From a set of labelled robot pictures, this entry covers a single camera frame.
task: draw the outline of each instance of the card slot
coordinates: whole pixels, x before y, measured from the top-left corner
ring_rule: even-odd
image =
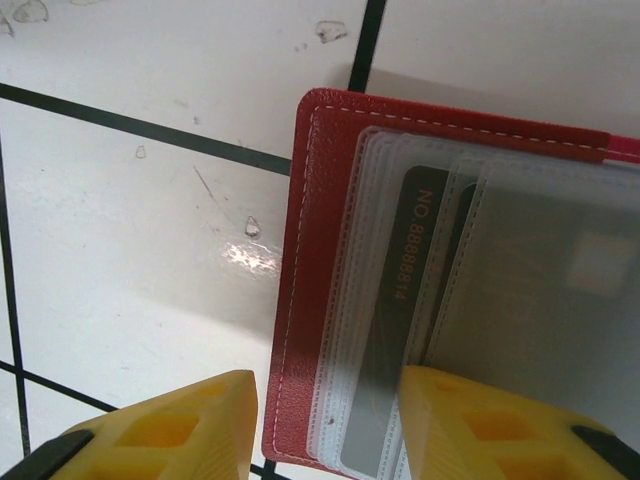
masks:
[[[421,143],[424,143],[425,141],[424,139],[418,138],[414,141],[417,144],[417,147],[414,148],[418,148],[414,155],[424,156],[425,153],[428,153],[428,151],[425,152],[420,150]],[[448,246],[448,242],[451,235],[451,228],[455,227],[454,220],[458,215],[458,197],[462,193],[469,177],[473,181],[477,180],[480,167],[486,161],[485,158],[482,158],[482,155],[487,155],[489,153],[495,156],[495,152],[487,152],[486,149],[475,149],[470,152],[468,149],[462,148],[457,152],[458,158],[453,159],[452,161],[451,171],[447,179],[445,194],[443,196],[443,205],[448,205],[449,208],[444,208],[443,206],[438,213],[434,237],[432,239],[427,265],[425,265],[425,272],[423,274],[423,280],[420,287],[422,294],[417,303],[415,315],[412,320],[411,330],[408,336],[409,346],[403,356],[403,365],[406,365],[409,360],[411,360],[412,363],[422,363],[424,359],[424,354],[426,353],[427,332],[429,331],[430,324],[433,323],[431,318],[433,317],[434,312],[437,313],[438,308],[438,305],[434,304],[435,302],[433,297],[437,297],[436,293],[441,291],[440,287],[445,285],[443,282],[446,280],[439,278],[439,276],[433,272],[435,259],[444,261],[444,259],[448,257],[447,252],[452,251],[455,253],[455,247],[451,249],[451,247]],[[442,239],[445,240],[445,254],[440,253],[440,250],[442,250],[443,247]],[[427,297],[431,297],[431,303],[427,302]],[[424,314],[425,310],[428,312],[426,318]],[[389,447],[391,445],[394,445],[396,449],[400,448],[401,438],[399,411],[397,408],[394,408],[390,415],[389,429],[385,441],[385,451],[389,451]],[[391,461],[387,461],[386,464],[388,468],[393,465]]]
[[[380,215],[378,214],[376,218],[374,218],[373,220],[374,226],[372,227],[372,230],[375,231],[380,228],[378,226],[379,222],[380,222]],[[366,264],[371,264],[372,262],[373,263],[376,262],[375,256],[377,255],[377,251],[376,251],[376,248],[372,248],[373,245],[371,244],[370,239],[371,239],[371,236],[368,235],[366,232],[364,233],[360,232],[360,235],[357,235],[355,237],[355,240],[356,240],[355,248],[356,248],[356,251],[358,252],[355,254],[355,256],[363,258],[363,261],[361,262],[361,264],[358,265],[363,268]],[[367,288],[366,282],[368,281],[368,277],[366,275],[361,274],[360,272],[357,271],[355,273],[355,277],[359,279],[364,279],[365,283],[358,285],[357,288],[347,290],[347,293],[343,297],[346,299],[345,303],[347,305],[350,304],[351,306],[351,308],[345,306],[344,308],[346,310],[342,312],[343,318],[346,318],[346,319],[358,318],[359,316],[358,314],[360,313],[358,311],[359,306],[355,304],[356,302],[354,299],[358,299],[362,295],[366,294],[366,293],[363,293],[363,290],[364,292],[369,290]],[[364,348],[364,342],[363,340],[361,340],[361,338],[366,338],[366,334],[358,335],[358,332],[363,332],[363,328],[366,328],[366,326],[363,326],[361,322],[352,322],[351,327],[353,329],[351,333],[345,334],[344,330],[342,330],[342,338],[338,343],[336,364],[338,368],[342,371],[355,371],[351,367],[354,362],[354,356],[357,355],[357,352],[359,352],[362,348]],[[348,408],[349,408],[348,401],[350,398],[350,394],[348,392],[350,391],[351,383],[352,382],[350,381],[349,378],[344,378],[342,391],[340,392],[340,395],[335,396],[335,398],[338,401],[338,406],[336,407],[332,415],[335,419],[338,430],[342,429],[342,425],[344,423],[344,415],[346,412],[348,412]],[[334,462],[337,462],[338,450],[339,449],[334,450],[334,460],[333,460]]]
[[[384,149],[385,145],[383,143],[383,145],[380,146],[380,149]],[[382,162],[378,162],[376,164],[373,165],[373,171],[368,175],[372,175],[374,178],[377,175],[377,170],[379,170],[380,168],[384,168],[385,165]],[[375,185],[375,182],[371,183],[371,182],[361,182],[360,184],[360,190],[363,190],[364,193],[359,195],[359,205],[364,205],[365,208],[369,208],[368,205],[371,201],[371,198],[369,198],[371,196],[370,192],[367,192],[367,189],[370,190],[370,185]],[[350,228],[350,232],[352,232],[353,230],[357,230],[357,227],[360,226],[360,224],[362,223],[363,218],[360,217],[357,219],[356,222],[353,222],[353,224],[351,225]],[[353,248],[352,244],[349,244],[347,246],[347,248],[349,250],[351,250]],[[355,268],[355,271],[357,271],[360,266],[356,263],[355,266],[353,266]],[[359,288],[359,286],[354,286],[353,285],[353,277],[350,277],[350,275],[353,275],[353,272],[350,271],[349,269],[346,270],[346,275],[344,275],[344,279],[343,279],[343,285],[341,287],[341,297],[345,297],[348,296],[349,294],[348,289],[349,288]],[[331,344],[331,354],[333,355],[333,358],[330,360],[329,363],[329,375],[333,374],[333,376],[336,376],[336,370],[340,371],[342,369],[342,365],[344,363],[343,360],[343,353],[341,351],[341,343],[344,343],[345,341],[347,341],[347,343],[350,343],[350,337],[346,337],[342,332],[341,332],[341,325],[339,323],[336,323],[335,325],[335,332],[333,335],[333,339],[332,339],[332,344]],[[338,375],[338,379],[337,381],[334,380],[334,382],[329,382],[329,385],[327,387],[327,396],[329,397],[329,402],[327,402],[325,404],[325,408],[323,409],[323,413],[322,413],[322,426],[325,425],[334,425],[335,424],[335,420],[333,419],[333,417],[336,416],[337,411],[339,411],[339,409],[341,408],[341,404],[343,403],[343,396],[339,393],[344,387],[343,387],[343,383],[344,383],[344,379]],[[334,446],[334,439],[331,438],[331,436],[329,434],[327,434],[327,432],[324,432],[324,434],[321,434],[321,443],[320,443],[320,448],[319,448],[319,458],[324,461],[325,464],[327,464],[328,466],[331,466],[332,468],[336,468],[334,465],[334,462],[332,461],[332,458],[335,456],[333,454],[333,452],[335,452],[335,446]]]
[[[410,136],[406,136],[405,137],[405,141],[408,141],[408,143],[411,143],[411,141],[415,141],[415,137],[412,138]],[[440,147],[437,150],[442,151],[442,143],[447,143],[447,142],[438,142],[438,147]],[[455,155],[460,156],[460,158],[464,158],[465,155],[469,155],[469,152],[466,148],[460,148],[459,145],[457,150],[453,150],[450,148],[450,145],[447,145],[447,153],[449,155],[451,155],[452,153],[455,152]],[[420,164],[420,163],[424,163],[421,160],[412,160],[411,163],[413,164]],[[414,320],[412,321],[412,331],[415,331],[415,325],[416,325],[416,319],[414,318]],[[405,353],[405,360],[403,360],[403,364],[406,364],[406,355],[407,352]],[[397,411],[397,408],[392,408],[391,409],[391,413],[390,413],[390,417],[389,417],[389,423],[388,423],[388,428],[387,428],[387,433],[385,435],[385,444],[384,444],[384,449],[383,449],[383,456],[381,459],[381,471],[378,474],[378,478],[387,478],[387,476],[389,475],[389,472],[385,471],[385,468],[391,468],[390,466],[394,465],[394,460],[395,457],[393,454],[389,454],[389,452],[397,452],[398,449],[400,448],[400,443],[401,443],[401,429],[399,428],[399,412]]]
[[[488,166],[479,186],[429,360],[522,395],[584,408],[589,395],[579,397],[580,384],[569,379],[600,369],[602,342],[633,330],[631,306],[640,294],[638,177],[541,160]],[[466,288],[471,283],[480,288]],[[606,415],[602,403],[586,413]]]
[[[352,203],[354,201],[354,197],[355,197],[355,189],[357,186],[357,182],[359,180],[359,176],[362,170],[362,158],[364,156],[366,156],[366,152],[367,149],[371,149],[373,148],[373,144],[370,142],[370,139],[375,136],[376,133],[378,133],[380,131],[380,129],[378,128],[371,128],[371,129],[367,129],[365,132],[362,133],[361,138],[359,140],[359,144],[358,144],[358,148],[357,148],[357,158],[354,160],[354,169],[352,172],[352,178],[351,178],[351,188],[350,191],[348,193],[347,196],[347,204],[345,207],[345,215],[344,215],[344,219],[343,219],[343,224],[347,226],[347,228],[343,227],[343,233],[341,235],[341,239],[340,239],[340,244],[342,244],[345,240],[344,237],[347,237],[347,230],[348,230],[348,226],[351,224],[351,212],[352,212]],[[343,249],[339,249],[338,251],[338,257],[337,257],[337,267],[339,267],[341,265],[341,257],[344,255],[344,252],[342,252],[341,250]],[[324,329],[324,334],[323,334],[323,339],[322,339],[322,345],[321,345],[321,352],[320,352],[320,358],[318,361],[318,370],[317,370],[317,374],[316,374],[316,379],[315,379],[315,386],[314,386],[314,396],[312,399],[312,409],[311,409],[311,418],[310,418],[310,423],[309,423],[309,434],[308,434],[308,441],[307,441],[307,452],[312,455],[313,457],[317,456],[317,432],[316,432],[316,422],[317,421],[321,421],[321,411],[322,411],[322,398],[324,397],[323,394],[323,388],[324,388],[324,384],[327,382],[327,371],[328,371],[328,365],[326,365],[327,363],[327,358],[329,356],[329,351],[331,348],[331,343],[332,343],[332,339],[335,335],[334,333],[334,322],[333,322],[333,308],[334,308],[334,303],[335,303],[335,297],[337,295],[336,289],[337,286],[339,285],[337,283],[336,278],[340,278],[342,275],[342,272],[340,270],[340,268],[336,268],[336,272],[334,273],[334,280],[333,280],[333,284],[336,285],[336,287],[334,287],[334,290],[332,292],[332,299],[330,299],[330,304],[329,304],[329,308],[328,308],[328,315],[327,315],[327,319],[325,321],[325,329]]]
[[[403,139],[403,142],[404,142],[404,143],[407,143],[407,141],[410,141],[410,140],[411,140],[411,137],[408,137],[408,138],[407,138],[407,137],[408,137],[408,136],[405,136],[405,137],[404,137],[404,139]],[[455,148],[455,153],[456,153],[456,154],[459,154],[459,152],[461,151],[460,147],[459,147],[458,145],[455,145],[455,147],[456,147],[456,148]],[[402,163],[402,162],[400,162],[400,161],[398,161],[398,162],[395,162],[395,165],[394,165],[394,166],[396,167],[396,169],[397,169],[397,170],[400,170],[400,171],[402,171],[403,173],[404,173],[404,172],[405,172],[409,167],[411,167],[411,164],[412,164],[412,163],[428,163],[428,164],[431,164],[431,163],[435,162],[435,164],[436,164],[436,165],[438,165],[438,166],[446,166],[446,165],[449,163],[449,157],[451,156],[452,151],[453,151],[453,149],[451,148],[451,145],[447,145],[447,148],[445,148],[445,149],[439,148],[439,149],[436,149],[436,150],[438,150],[438,152],[437,152],[437,153],[439,153],[439,154],[441,155],[441,157],[440,157],[440,158],[437,158],[435,161],[433,161],[432,159],[429,159],[429,161],[427,161],[427,162],[424,162],[424,161],[418,161],[418,162],[416,162],[416,161],[415,161],[415,159],[411,159],[411,160],[410,160],[410,162],[411,162],[411,163],[410,163],[409,165],[407,165],[407,161],[406,161],[406,159],[403,159],[403,163]],[[378,252],[384,252],[383,254],[381,254],[381,255],[383,255],[383,256],[384,256],[384,254],[386,254],[385,249],[378,249],[377,251],[378,251]],[[371,276],[371,278],[374,278],[374,280],[375,280],[375,281],[373,281],[373,284],[374,284],[374,288],[373,288],[373,290],[374,290],[374,292],[377,294],[377,285],[379,284],[379,281],[377,280],[377,275],[376,275],[376,276]],[[350,396],[351,396],[351,395],[353,395],[353,388],[354,388],[354,387],[355,387],[355,385],[353,385],[353,386],[352,386],[351,392],[349,392]],[[394,408],[394,407],[390,408],[390,411],[391,411],[391,412],[393,412],[394,410],[397,410],[397,408]],[[350,414],[350,412],[349,412],[349,409],[347,408],[347,409],[343,412],[343,416],[342,416],[342,417],[348,417],[348,416],[349,416],[349,414]],[[399,431],[397,431],[397,430],[395,429],[395,425],[394,425],[394,423],[393,423],[393,422],[391,422],[391,423],[390,423],[388,420],[387,420],[387,422],[386,422],[386,423],[387,423],[387,429],[386,429],[386,433],[385,433],[384,437],[389,437],[389,436],[394,437],[394,436],[395,436],[395,438],[399,439]],[[382,451],[381,451],[381,455],[382,455],[382,463],[383,463],[383,464],[387,463],[388,465],[390,465],[390,464],[392,464],[392,462],[395,462],[395,459],[396,459],[396,455],[397,455],[397,450],[398,450],[398,448],[399,448],[399,447],[398,447],[397,445],[390,445],[390,444],[389,444],[389,442],[385,442],[385,444],[384,444],[384,445],[383,445],[383,447],[381,448],[381,450],[382,450]],[[386,454],[384,453],[384,452],[390,452],[390,451],[393,451],[393,454],[389,456],[389,458],[391,458],[391,457],[392,457],[392,460],[389,460],[389,458],[387,458]]]
[[[405,363],[425,361],[430,334],[435,328],[436,317],[444,298],[444,289],[453,266],[459,238],[462,236],[461,230],[469,213],[473,192],[467,191],[467,198],[463,199],[462,196],[466,189],[475,191],[480,171],[487,161],[475,157],[464,158],[456,161],[452,166],[442,214],[436,225],[433,254],[427,260],[421,287],[423,296],[416,309],[414,326],[417,331],[406,352]]]
[[[414,139],[415,139],[415,137],[411,137],[411,136],[406,136],[406,135],[405,135],[405,136],[403,136],[402,142],[399,142],[399,144],[402,146],[404,143],[410,143],[410,142],[411,142],[411,141],[413,141]],[[443,151],[444,151],[444,152],[445,152],[449,157],[451,156],[452,151],[455,151],[455,154],[456,154],[456,155],[460,155],[460,154],[461,154],[461,152],[464,152],[464,151],[465,151],[465,149],[464,149],[464,148],[461,148],[461,147],[460,147],[460,144],[455,144],[455,143],[453,143],[453,146],[455,147],[455,150],[454,150],[454,149],[452,149],[452,143],[453,143],[453,142],[446,142],[446,141],[445,141],[445,142],[439,142],[439,143],[437,144],[437,146],[438,146],[439,148],[435,148],[435,150],[436,150],[437,152],[439,151],[438,153],[440,153],[440,154],[442,154],[442,153],[443,153]],[[441,164],[443,164],[443,165],[444,165],[444,164],[447,164],[447,163],[449,163],[449,161],[450,161],[450,160],[449,160],[449,158],[448,158],[448,157],[447,157],[447,158],[444,158],[444,159],[442,159]],[[408,166],[407,166],[406,164],[402,164],[402,167],[404,168],[404,170],[406,170],[406,169],[408,168]],[[383,218],[393,218],[393,215],[392,215],[392,214],[391,214],[391,215],[389,215],[389,214],[387,213],[386,215],[384,215],[384,216],[383,216]],[[375,263],[380,263],[380,258],[382,258],[382,257],[383,257],[383,254],[381,254],[381,253],[379,253],[379,252],[384,252],[384,253],[386,253],[384,249],[379,249],[379,248],[374,248],[374,252],[378,255],[378,259],[376,259],[375,257],[374,257],[373,259],[371,259],[371,258],[370,258],[370,259],[369,259],[369,261],[368,261],[368,262],[366,262],[367,264],[371,264],[371,263],[372,263],[372,261],[373,261],[373,263],[374,263],[374,264],[375,264]],[[357,252],[356,252],[356,255],[357,255],[357,256],[358,256],[358,255],[359,255],[359,256],[362,256],[362,252],[357,251]],[[369,275],[369,276],[365,276],[365,278],[376,278],[376,276],[371,276],[371,275]],[[374,285],[373,289],[374,289],[374,290],[375,290],[375,284],[376,284],[376,283],[378,283],[378,282],[377,282],[377,280],[373,282],[373,285]],[[352,299],[352,298],[347,298],[347,299],[345,300],[345,297],[343,296],[343,297],[342,297],[342,301],[353,301],[353,299]],[[344,389],[348,389],[349,391],[348,391],[348,393],[347,393],[347,394],[345,394],[344,390],[342,391],[342,402],[340,402],[340,405],[341,405],[341,406],[337,409],[337,410],[339,410],[339,420],[338,420],[338,422],[337,422],[337,423],[338,423],[338,425],[337,425],[337,426],[339,427],[339,428],[337,429],[338,431],[342,430],[343,425],[344,425],[344,423],[345,423],[345,420],[346,420],[346,418],[348,418],[348,416],[349,416],[349,414],[350,414],[350,404],[349,404],[349,401],[348,401],[348,400],[350,400],[350,398],[351,398],[351,397],[352,397],[352,395],[353,395],[353,393],[352,393],[353,388],[354,388],[353,382],[352,382],[352,381],[351,381],[351,382],[346,382],[346,385],[344,385],[344,384],[343,384],[343,388],[344,388]],[[398,434],[399,434],[399,430],[397,430],[397,429],[396,429],[396,423],[397,423],[397,422],[393,422],[393,421],[388,422],[388,425],[387,425],[387,432],[386,432],[386,434],[385,434],[385,437],[393,437],[394,435],[398,436]],[[333,440],[336,440],[336,439],[338,439],[338,440],[339,440],[339,436],[340,436],[340,434],[339,434],[339,433],[338,433],[338,434],[336,434],[336,436],[334,436]],[[391,450],[392,450],[392,449],[391,449],[391,445],[389,444],[389,442],[388,442],[388,441],[385,441],[385,450],[384,450],[384,451],[386,451],[386,452],[390,452]],[[339,465],[339,458],[338,458],[338,459],[336,459],[336,458],[334,457],[334,459],[333,459],[333,460],[331,460],[330,462],[327,462],[327,463],[330,463],[332,466],[333,466],[333,465],[336,465],[336,464],[338,464],[338,465]],[[384,463],[391,464],[391,462],[388,460],[388,458],[387,458],[386,456],[383,456],[383,458],[382,458],[382,463],[383,463],[383,464],[384,464]]]

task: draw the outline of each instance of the white stitching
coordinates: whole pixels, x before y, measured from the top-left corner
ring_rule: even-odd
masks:
[[[462,261],[464,260],[465,255],[467,254],[467,250],[466,250],[467,245],[470,243],[471,238],[473,237],[473,230],[476,226],[476,217],[478,216],[478,209],[480,208],[480,206],[482,205],[482,202],[484,201],[484,194],[485,194],[484,187],[489,181],[489,177],[492,173],[493,172],[489,172],[489,175],[487,175],[487,177],[484,179],[484,181],[482,182],[482,185],[481,186],[478,185],[478,188],[477,188],[477,191],[479,192],[478,199],[476,200],[475,204],[472,205],[472,207],[469,209],[470,224],[469,224],[468,230],[466,231],[465,237],[461,239],[461,245],[459,247],[461,254],[460,254],[460,257],[456,259],[455,264],[451,266],[451,275],[449,277],[451,288],[455,287],[456,283],[458,282],[458,277],[460,274],[460,266],[462,265]],[[440,340],[440,334],[442,333],[444,319],[446,318],[449,310],[449,306],[451,305],[451,294],[449,293],[449,290],[450,290],[450,287],[449,285],[447,285],[447,291],[445,292],[446,298],[443,299],[444,302],[441,307],[442,314],[438,315],[437,322],[434,325],[434,331],[431,339],[433,348],[430,348],[430,353],[428,354],[428,359],[427,359],[429,363],[433,361],[433,357],[435,356],[435,350],[438,348],[438,341]]]
[[[365,133],[366,138],[368,139],[369,137],[371,137],[372,135],[379,133],[381,130],[370,130],[368,132]],[[365,151],[365,143],[366,140],[359,140],[358,141],[358,147],[356,150],[356,155],[355,155],[355,159],[354,159],[354,165],[353,165],[353,172],[352,172],[352,179],[351,179],[351,186],[350,186],[350,191],[347,193],[347,200],[345,203],[345,212],[344,212],[344,218],[342,220],[342,225],[343,225],[343,229],[345,228],[346,225],[349,225],[351,222],[351,213],[352,213],[352,209],[353,209],[353,203],[355,202],[355,188],[353,188],[353,185],[355,185],[355,183],[357,183],[357,179],[360,178],[360,176],[362,175],[362,171],[361,171],[361,159],[364,155],[364,151]],[[377,171],[378,166],[376,165],[374,167],[374,171]],[[341,238],[339,239],[340,242],[340,246],[338,247],[338,254],[336,256],[336,266],[335,266],[335,270],[334,270],[334,275],[336,275],[335,271],[341,271],[343,268],[343,260],[344,260],[344,256],[345,256],[345,252],[344,250],[346,250],[346,237],[343,238],[343,234],[341,234]],[[335,283],[332,285],[331,288],[331,292],[329,294],[329,300],[328,300],[328,305],[327,305],[327,314],[325,315],[325,324],[324,324],[324,331],[323,331],[323,339],[322,339],[322,344],[321,344],[321,348],[320,348],[320,358],[324,358],[327,356],[327,352],[329,350],[329,341],[330,338],[333,334],[332,332],[332,324],[333,324],[333,316],[335,315],[335,299],[336,296],[338,295],[337,291],[340,290],[340,288],[338,288],[339,286],[336,285]],[[327,369],[328,367],[326,365],[318,365],[318,369],[316,371],[316,382],[317,382],[317,378],[318,376],[321,376],[324,371]],[[330,380],[330,385],[329,388],[331,388],[333,379]],[[315,386],[314,386],[314,394],[313,394],[313,398],[312,398],[312,402],[311,402],[311,414],[312,415],[317,415],[318,414],[318,402],[319,402],[319,395],[320,392],[316,392]],[[315,428],[316,425],[316,419],[310,419],[309,420],[309,432],[312,431],[312,429]],[[307,451],[309,450],[309,438],[307,438]]]
[[[295,458],[297,460],[303,460],[308,462],[309,459],[308,458],[303,458],[303,457],[298,457],[296,455],[290,455],[288,453],[283,453],[278,451],[278,449],[276,448],[276,431],[278,428],[278,414],[280,412],[280,400],[281,400],[281,393],[282,393],[282,382],[284,380],[284,366],[285,366],[285,361],[287,358],[287,341],[289,338],[289,328],[291,327],[291,317],[292,317],[292,312],[293,312],[293,300],[294,300],[294,293],[295,293],[295,288],[296,288],[296,276],[298,273],[298,252],[300,249],[300,233],[302,231],[301,226],[302,226],[302,219],[304,217],[304,202],[306,199],[306,190],[307,190],[307,168],[309,165],[309,146],[311,143],[311,120],[313,119],[313,116],[315,115],[315,113],[321,109],[327,109],[327,110],[335,110],[336,108],[339,108],[341,111],[344,112],[355,112],[355,113],[359,113],[359,114],[366,114],[366,115],[375,115],[375,116],[384,116],[386,118],[396,118],[396,119],[400,119],[400,120],[404,120],[404,121],[410,121],[410,122],[416,122],[416,123],[421,123],[421,124],[429,124],[429,125],[435,125],[438,127],[444,127],[444,128],[462,128],[465,131],[477,131],[480,133],[486,133],[486,134],[490,134],[490,135],[496,135],[499,137],[511,137],[511,138],[515,138],[518,140],[526,140],[526,141],[530,141],[530,142],[540,142],[543,141],[545,143],[558,143],[556,140],[541,140],[539,138],[535,138],[535,137],[523,137],[522,135],[514,135],[514,134],[509,134],[509,133],[505,133],[505,132],[492,132],[489,130],[474,130],[473,128],[470,127],[460,127],[458,125],[454,125],[454,124],[442,124],[441,122],[434,122],[434,121],[429,121],[429,120],[423,120],[423,119],[415,119],[415,118],[411,118],[411,117],[399,117],[397,115],[391,115],[391,114],[385,114],[385,113],[381,113],[381,112],[367,112],[364,110],[352,110],[346,107],[335,107],[333,105],[318,105],[316,108],[314,108],[313,112],[311,112],[311,116],[309,119],[309,132],[307,133],[308,135],[308,139],[307,139],[307,152],[306,152],[306,156],[305,156],[305,163],[304,163],[304,173],[302,175],[302,200],[300,202],[300,218],[298,220],[298,232],[297,232],[297,237],[296,237],[296,250],[295,250],[295,257],[294,257],[294,261],[293,261],[293,281],[291,284],[291,301],[289,302],[289,313],[287,316],[287,327],[285,330],[285,334],[284,334],[284,343],[283,343],[283,350],[282,350],[282,367],[280,368],[280,379],[278,382],[278,396],[276,398],[276,411],[275,411],[275,417],[274,417],[274,421],[273,421],[273,435],[272,435],[272,442],[271,442],[271,446],[273,447],[274,452],[276,452],[278,455],[283,455],[285,457],[289,457],[289,458]],[[576,143],[572,143],[572,142],[560,142],[561,145],[565,145],[565,146],[569,146],[569,147],[576,147],[576,148],[582,148],[582,149],[589,149],[589,150],[596,150],[598,152],[604,152],[604,153],[613,153],[616,155],[621,155],[621,156],[625,156],[625,157],[631,157],[631,158],[638,158],[640,159],[640,155],[638,154],[634,154],[634,153],[627,153],[627,152],[618,152],[615,150],[609,150],[607,148],[603,148],[603,147],[593,147],[591,145],[582,145],[582,144],[576,144]]]

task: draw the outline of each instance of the dirt spot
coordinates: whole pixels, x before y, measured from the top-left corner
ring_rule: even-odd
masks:
[[[349,35],[344,22],[323,20],[316,23],[316,35],[322,43],[335,42]]]
[[[178,105],[179,107],[182,108],[189,108],[189,102],[187,102],[186,100],[181,100],[179,98],[176,98],[173,103],[175,103],[176,105]]]
[[[216,207],[218,207],[220,209],[222,214],[225,217],[227,217],[227,220],[229,220],[229,223],[233,224],[233,220],[231,220],[231,217],[229,217],[229,215],[227,215],[227,212],[220,206],[220,204],[218,203],[218,200],[216,200],[216,197],[213,195],[213,192],[209,188],[209,184],[205,181],[204,177],[200,173],[200,170],[198,170],[195,165],[193,166],[193,171],[196,172],[196,175],[200,179],[200,182],[202,183],[202,186],[207,191],[207,194],[209,195],[209,198],[213,201],[213,203],[216,205]]]
[[[14,36],[13,27],[9,23],[9,20],[0,12],[0,35]]]
[[[40,0],[29,0],[13,12],[13,19],[18,23],[36,23],[49,20],[49,10]]]
[[[252,216],[249,216],[247,218],[247,223],[244,226],[245,235],[249,238],[258,238],[260,236],[260,232],[262,232],[262,229],[260,228],[258,221]]]

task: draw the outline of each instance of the red card holder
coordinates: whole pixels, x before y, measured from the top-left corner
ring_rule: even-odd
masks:
[[[640,161],[640,142],[331,89],[300,102],[262,449],[276,461],[323,468],[306,451],[324,322],[360,133],[371,126],[546,156]]]

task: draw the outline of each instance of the card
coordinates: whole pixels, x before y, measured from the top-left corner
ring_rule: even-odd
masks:
[[[576,408],[587,372],[617,361],[603,342],[633,330],[640,298],[638,185],[609,172],[522,164],[483,174],[431,365]]]
[[[363,290],[367,288],[365,280],[370,278],[371,266],[369,256],[376,248],[371,239],[378,234],[376,217],[380,215],[378,202],[380,192],[386,185],[390,165],[386,162],[390,149],[399,137],[398,134],[380,131],[363,132],[361,138],[362,161],[354,169],[350,202],[355,208],[349,208],[343,218],[343,239],[345,242],[344,263],[334,275],[341,280],[336,281],[332,294],[339,301],[331,303],[323,332],[323,350],[318,361],[318,374],[314,385],[314,402],[309,423],[307,451],[323,464],[338,468],[338,442],[343,429],[339,412],[347,408],[348,385],[351,377],[357,374],[347,365],[352,360],[348,357],[358,350],[358,344],[364,349],[365,338],[359,341],[361,329],[357,328],[357,302],[347,299],[361,299]],[[349,319],[349,325],[342,324],[342,319]]]
[[[442,274],[440,277],[440,282],[438,283],[437,293],[433,302],[433,308],[431,310],[430,321],[429,321],[429,330],[427,334],[427,340],[424,344],[424,349],[421,358],[424,358],[427,354],[427,349],[429,346],[429,342],[431,340],[431,335],[433,334],[433,327],[436,324],[438,319],[438,314],[440,313],[440,308],[442,306],[442,300],[444,298],[444,293],[447,288],[447,284],[449,283],[449,276],[451,275],[451,269],[453,268],[453,262],[456,258],[456,253],[458,251],[458,247],[460,246],[460,240],[462,239],[462,232],[464,231],[464,225],[467,221],[467,217],[469,216],[469,210],[471,208],[471,203],[473,202],[473,196],[476,191],[476,183],[471,183],[464,187],[460,198],[458,200],[458,208],[455,212],[455,218],[453,220],[453,225],[451,228],[451,237],[449,238],[449,242],[446,248],[444,264],[442,265]]]
[[[448,171],[405,175],[341,454],[349,469],[378,475],[425,263]]]

